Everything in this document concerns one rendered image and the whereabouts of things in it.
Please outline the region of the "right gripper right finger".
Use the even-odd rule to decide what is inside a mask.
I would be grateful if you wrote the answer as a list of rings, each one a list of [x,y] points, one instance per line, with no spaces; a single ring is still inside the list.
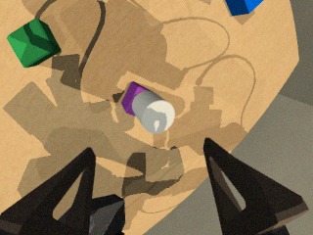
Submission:
[[[236,159],[209,137],[204,139],[203,153],[222,235],[262,235],[309,211],[301,196]],[[221,170],[244,198],[245,209]]]

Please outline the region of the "green cube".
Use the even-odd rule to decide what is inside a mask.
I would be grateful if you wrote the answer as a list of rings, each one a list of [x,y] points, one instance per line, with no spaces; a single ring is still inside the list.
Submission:
[[[24,68],[41,64],[61,52],[50,27],[35,18],[7,36]]]

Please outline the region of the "purple cube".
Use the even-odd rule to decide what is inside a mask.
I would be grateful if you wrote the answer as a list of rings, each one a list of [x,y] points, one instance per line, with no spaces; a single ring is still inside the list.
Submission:
[[[134,81],[131,82],[122,102],[121,102],[121,105],[124,109],[124,111],[127,113],[127,114],[130,114],[132,116],[135,117],[135,114],[133,113],[132,111],[132,101],[134,99],[134,97],[142,92],[142,91],[146,91],[146,90],[149,90],[149,91],[152,91]]]

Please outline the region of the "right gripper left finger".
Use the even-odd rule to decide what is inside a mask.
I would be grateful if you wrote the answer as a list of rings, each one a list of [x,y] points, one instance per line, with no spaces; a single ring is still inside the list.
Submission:
[[[89,235],[95,166],[96,156],[88,147],[55,175],[1,212],[0,229],[16,235]],[[66,223],[61,223],[53,218],[53,210],[81,173]]]

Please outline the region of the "blue block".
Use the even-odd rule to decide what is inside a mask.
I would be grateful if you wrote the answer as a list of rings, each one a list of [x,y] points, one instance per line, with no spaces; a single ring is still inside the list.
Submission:
[[[264,0],[225,0],[232,16],[251,13]]]

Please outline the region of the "white cylinder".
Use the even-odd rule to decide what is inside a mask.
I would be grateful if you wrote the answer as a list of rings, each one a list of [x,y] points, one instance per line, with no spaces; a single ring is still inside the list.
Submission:
[[[132,111],[143,127],[153,134],[168,129],[175,118],[172,105],[149,90],[142,91],[134,97]]]

